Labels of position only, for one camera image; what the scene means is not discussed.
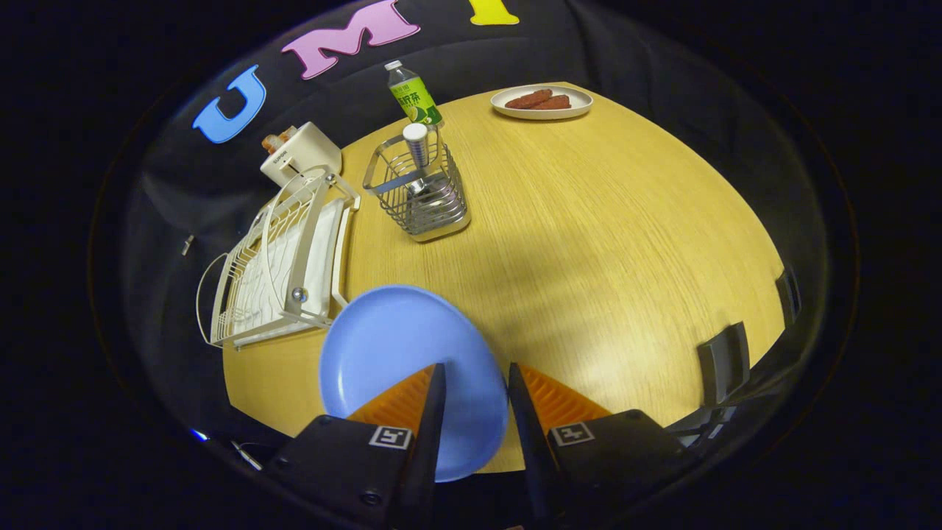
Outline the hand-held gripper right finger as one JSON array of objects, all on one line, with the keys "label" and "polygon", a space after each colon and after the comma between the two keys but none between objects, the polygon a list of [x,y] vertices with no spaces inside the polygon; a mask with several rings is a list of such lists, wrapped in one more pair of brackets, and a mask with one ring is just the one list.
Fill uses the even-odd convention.
[{"label": "hand-held gripper right finger", "polygon": [[698,466],[642,410],[610,412],[527,365],[509,365],[508,394],[539,529],[619,527]]}]

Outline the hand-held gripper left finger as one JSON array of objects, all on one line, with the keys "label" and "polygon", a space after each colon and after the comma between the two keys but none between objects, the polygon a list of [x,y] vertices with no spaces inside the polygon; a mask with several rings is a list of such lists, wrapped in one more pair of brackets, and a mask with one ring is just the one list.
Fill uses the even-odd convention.
[{"label": "hand-held gripper left finger", "polygon": [[445,396],[439,363],[349,419],[317,416],[266,463],[266,478],[329,528],[428,529]]}]

